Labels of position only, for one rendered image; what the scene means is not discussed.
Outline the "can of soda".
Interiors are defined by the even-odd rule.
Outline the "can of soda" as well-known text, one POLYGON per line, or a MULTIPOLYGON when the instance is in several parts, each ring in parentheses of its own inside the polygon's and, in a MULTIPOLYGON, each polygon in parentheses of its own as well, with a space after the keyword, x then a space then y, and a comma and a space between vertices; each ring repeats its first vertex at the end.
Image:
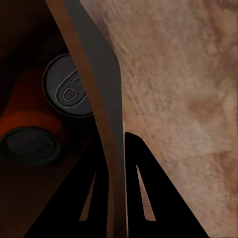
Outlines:
POLYGON ((47 63, 43 74, 43 91, 50 105, 67 117, 80 119, 93 115, 67 47, 54 54, 47 63))
POLYGON ((69 119, 43 91, 46 65, 23 71, 0 119, 1 151, 15 163, 40 166, 57 159, 69 139, 69 119))

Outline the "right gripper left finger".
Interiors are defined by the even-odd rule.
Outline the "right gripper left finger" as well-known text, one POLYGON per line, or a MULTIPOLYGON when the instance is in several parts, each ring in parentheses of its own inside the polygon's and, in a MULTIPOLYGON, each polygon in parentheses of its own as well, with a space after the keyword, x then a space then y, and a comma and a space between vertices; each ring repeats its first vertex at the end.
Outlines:
POLYGON ((87 146, 24 238, 106 238, 108 193, 109 172, 98 135, 87 146), (88 217, 79 221, 95 171, 88 217))

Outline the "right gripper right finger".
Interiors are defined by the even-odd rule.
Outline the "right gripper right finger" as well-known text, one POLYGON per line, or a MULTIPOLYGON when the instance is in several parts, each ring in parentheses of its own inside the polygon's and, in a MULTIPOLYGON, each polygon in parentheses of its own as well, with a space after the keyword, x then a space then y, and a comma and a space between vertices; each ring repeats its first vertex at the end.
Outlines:
POLYGON ((125 133, 128 238, 209 238, 143 139, 125 133), (137 173, 140 170, 156 221, 148 221, 137 173))

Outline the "trash can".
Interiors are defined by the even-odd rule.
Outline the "trash can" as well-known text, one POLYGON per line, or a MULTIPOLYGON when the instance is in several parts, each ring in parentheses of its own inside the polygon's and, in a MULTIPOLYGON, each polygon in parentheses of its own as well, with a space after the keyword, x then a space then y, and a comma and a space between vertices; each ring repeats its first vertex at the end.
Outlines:
MULTIPOLYGON (((79 0, 0 0, 0 119, 23 71, 66 47, 93 115, 70 117, 67 145, 48 164, 18 164, 0 149, 0 238, 24 238, 98 135, 109 172, 106 238, 126 238, 120 66, 79 0)), ((79 221, 88 217, 96 171, 79 221)))

